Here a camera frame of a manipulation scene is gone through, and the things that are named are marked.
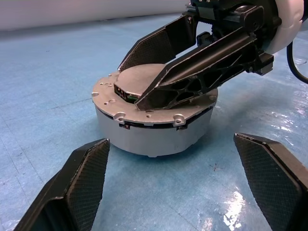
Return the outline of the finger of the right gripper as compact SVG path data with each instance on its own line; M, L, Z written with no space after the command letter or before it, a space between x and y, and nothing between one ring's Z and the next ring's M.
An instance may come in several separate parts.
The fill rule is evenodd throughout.
M196 44L196 13L179 18L139 39L118 67L122 72L143 64L165 64Z
M165 110L202 96L258 62L255 34L234 31L201 45L167 64L135 105L141 111Z

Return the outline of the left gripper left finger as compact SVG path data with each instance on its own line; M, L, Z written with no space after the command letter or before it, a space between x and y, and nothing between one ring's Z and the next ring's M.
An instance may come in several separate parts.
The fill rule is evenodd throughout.
M109 151L109 139L75 149L13 231L91 231L103 197Z

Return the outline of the silver motor end cover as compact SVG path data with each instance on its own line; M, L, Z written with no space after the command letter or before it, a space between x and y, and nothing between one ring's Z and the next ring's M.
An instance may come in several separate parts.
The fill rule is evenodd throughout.
M218 90L189 99L171 109L139 110L135 101L163 68L164 64L143 64L100 79L92 93L97 115L102 115L108 125L115 122L126 128L173 128L184 127L213 109Z

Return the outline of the silver motor stator housing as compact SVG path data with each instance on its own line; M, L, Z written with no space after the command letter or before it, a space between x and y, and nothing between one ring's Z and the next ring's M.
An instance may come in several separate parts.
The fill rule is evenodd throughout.
M121 124L96 109L99 128L117 148L138 155L157 157L185 151L202 138L208 129L213 107L206 109L183 126L166 128Z

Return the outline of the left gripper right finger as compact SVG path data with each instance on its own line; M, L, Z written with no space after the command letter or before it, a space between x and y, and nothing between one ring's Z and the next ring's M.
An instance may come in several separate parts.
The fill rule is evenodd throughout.
M308 169L280 142L245 133L233 140L272 231L308 231Z

